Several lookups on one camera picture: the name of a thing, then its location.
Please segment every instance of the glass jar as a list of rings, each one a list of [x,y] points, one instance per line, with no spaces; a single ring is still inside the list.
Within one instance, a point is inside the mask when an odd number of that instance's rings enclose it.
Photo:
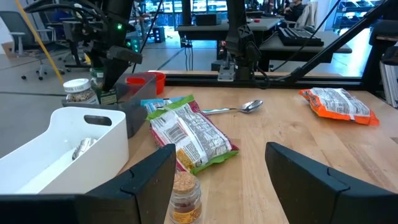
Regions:
[[[175,224],[199,223],[201,216],[199,180],[189,172],[177,172],[169,203],[169,215]]]
[[[78,78],[70,80],[63,84],[63,89],[67,95],[67,102],[69,103],[88,103],[97,105],[100,102],[87,78]]]

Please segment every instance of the chip bag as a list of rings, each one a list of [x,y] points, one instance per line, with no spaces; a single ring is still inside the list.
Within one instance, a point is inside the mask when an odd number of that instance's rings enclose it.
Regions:
[[[153,113],[156,109],[163,108],[165,105],[169,105],[173,102],[181,100],[183,96],[174,97],[174,98],[163,98],[163,99],[149,99],[149,100],[141,100],[141,106],[144,106],[148,112],[148,114]]]
[[[158,145],[175,144],[178,171],[196,174],[238,153],[238,147],[199,109],[192,95],[165,105],[147,119]]]
[[[318,116],[379,125],[373,111],[342,88],[312,88],[300,90],[299,94],[310,102]]]

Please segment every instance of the metal spoon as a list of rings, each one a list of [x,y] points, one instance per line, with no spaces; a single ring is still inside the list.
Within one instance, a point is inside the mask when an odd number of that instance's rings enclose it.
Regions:
[[[252,113],[253,111],[257,110],[258,107],[262,105],[262,100],[254,100],[249,103],[243,104],[240,108],[222,108],[222,109],[215,109],[215,110],[203,110],[203,112],[207,115],[209,114],[217,114],[217,113],[225,113],[233,110],[238,110],[242,113]]]

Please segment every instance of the silver wrapper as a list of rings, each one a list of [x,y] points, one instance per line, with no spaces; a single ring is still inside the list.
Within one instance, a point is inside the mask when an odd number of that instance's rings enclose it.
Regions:
[[[87,149],[92,146],[97,140],[94,138],[85,138],[81,140],[80,144],[76,147],[72,155],[72,160],[82,155]]]

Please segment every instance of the white container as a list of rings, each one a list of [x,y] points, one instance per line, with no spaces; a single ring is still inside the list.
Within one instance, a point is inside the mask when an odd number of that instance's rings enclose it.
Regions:
[[[97,142],[73,161],[84,138]],[[84,194],[112,179],[128,158],[123,112],[61,108],[46,132],[0,159],[0,194]]]

